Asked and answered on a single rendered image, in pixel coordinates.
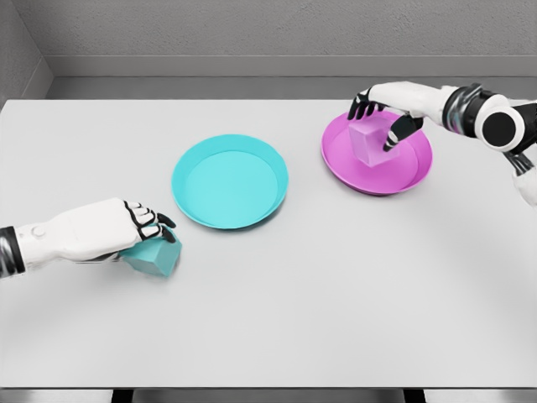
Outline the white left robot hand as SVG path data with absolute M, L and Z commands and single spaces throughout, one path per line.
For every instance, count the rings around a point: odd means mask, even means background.
M 113 259 L 132 246 L 162 238 L 175 243 L 175 223 L 137 202 L 111 198 L 62 214 L 66 225 L 60 256 L 75 262 Z

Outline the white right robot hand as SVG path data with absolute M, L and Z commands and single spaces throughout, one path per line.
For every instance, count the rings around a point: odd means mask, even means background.
M 404 114 L 390 127 L 383 151 L 389 152 L 402 140 L 423 127 L 425 116 L 425 86 L 410 81 L 395 81 L 373 85 L 359 92 L 352 101 L 347 119 L 359 120 L 386 107 Z

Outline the pink block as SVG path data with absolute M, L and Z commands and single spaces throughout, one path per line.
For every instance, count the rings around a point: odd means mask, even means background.
M 391 122 L 383 117 L 371 116 L 353 120 L 348 125 L 354 156 L 368 167 L 375 167 L 399 157 L 396 148 L 384 151 Z

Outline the cyan block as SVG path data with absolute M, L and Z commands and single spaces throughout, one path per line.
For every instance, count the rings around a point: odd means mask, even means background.
M 164 238 L 152 238 L 123 250 L 119 255 L 141 273 L 168 278 L 179 261 L 181 250 L 179 240 L 170 243 Z

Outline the pink plate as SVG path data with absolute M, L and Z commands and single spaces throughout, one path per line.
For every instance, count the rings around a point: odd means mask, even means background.
M 372 116 L 388 119 L 391 125 L 398 115 L 375 112 Z M 420 184 L 429 174 L 433 152 L 423 131 L 412 134 L 395 148 L 399 157 L 387 163 L 368 167 L 352 152 L 347 115 L 334 118 L 321 137 L 321 154 L 332 174 L 341 182 L 362 193 L 391 195 Z

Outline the cyan plate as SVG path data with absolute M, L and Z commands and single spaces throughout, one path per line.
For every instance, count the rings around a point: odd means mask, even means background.
M 289 172 L 270 144 L 243 134 L 223 134 L 185 151 L 170 185 L 176 205 L 194 222 L 239 229 L 263 221 L 279 208 Z

